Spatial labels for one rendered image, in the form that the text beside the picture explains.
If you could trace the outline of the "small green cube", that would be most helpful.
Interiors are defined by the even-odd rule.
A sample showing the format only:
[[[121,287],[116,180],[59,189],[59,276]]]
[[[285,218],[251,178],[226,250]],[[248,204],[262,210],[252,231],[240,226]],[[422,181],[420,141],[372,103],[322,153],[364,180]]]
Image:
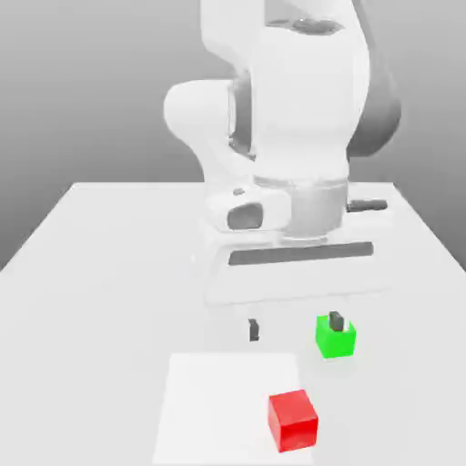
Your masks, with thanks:
[[[325,359],[352,356],[356,345],[357,331],[350,321],[343,331],[334,331],[327,315],[317,316],[315,341]]]

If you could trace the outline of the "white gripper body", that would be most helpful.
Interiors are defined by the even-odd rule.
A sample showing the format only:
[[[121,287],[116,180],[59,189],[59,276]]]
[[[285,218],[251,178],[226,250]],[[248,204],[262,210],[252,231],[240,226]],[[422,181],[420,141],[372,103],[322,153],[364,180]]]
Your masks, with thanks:
[[[359,234],[215,234],[202,241],[205,300],[214,306],[381,291],[391,285],[393,265],[390,240]]]

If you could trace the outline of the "small red cube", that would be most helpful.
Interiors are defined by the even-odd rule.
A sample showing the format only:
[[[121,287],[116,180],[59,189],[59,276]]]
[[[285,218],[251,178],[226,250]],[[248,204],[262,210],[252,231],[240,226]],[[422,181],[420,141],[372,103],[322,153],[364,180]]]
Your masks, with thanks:
[[[279,452],[316,444],[319,416],[305,390],[270,395],[268,426]]]

